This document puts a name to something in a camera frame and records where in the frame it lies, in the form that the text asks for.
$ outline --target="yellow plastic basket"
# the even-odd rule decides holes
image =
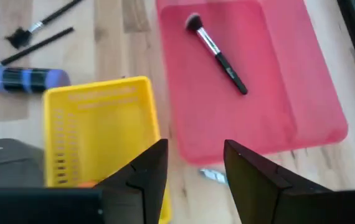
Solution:
[[[48,187],[100,181],[160,139],[146,77],[56,88],[44,101]],[[166,190],[159,223],[170,220]]]

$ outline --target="wooden table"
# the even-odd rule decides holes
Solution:
[[[0,0],[0,59],[15,50],[3,38],[28,28],[69,0]],[[340,144],[267,157],[331,189],[355,189],[355,53],[336,0],[307,0],[308,11],[349,123]],[[35,35],[33,43],[69,26],[74,34],[14,65],[63,68],[73,84],[146,75],[153,82],[159,123],[170,139],[173,223],[240,223],[229,189],[201,177],[175,147],[154,0],[84,0]],[[43,147],[40,96],[0,94],[0,138]]]

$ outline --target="pink silicone mat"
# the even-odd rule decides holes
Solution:
[[[184,29],[192,12],[248,95]],[[158,13],[174,135],[187,161],[221,162],[225,139],[268,154],[345,138],[347,122],[302,0],[159,0]]]

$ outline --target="blue stripe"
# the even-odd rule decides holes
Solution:
[[[31,74],[32,74],[32,69],[24,69],[22,71],[22,86],[24,87],[27,93],[32,93]]]

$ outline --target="cylindrical bottle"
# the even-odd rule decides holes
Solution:
[[[69,85],[70,78],[63,70],[0,66],[1,92],[43,93],[51,88]]]

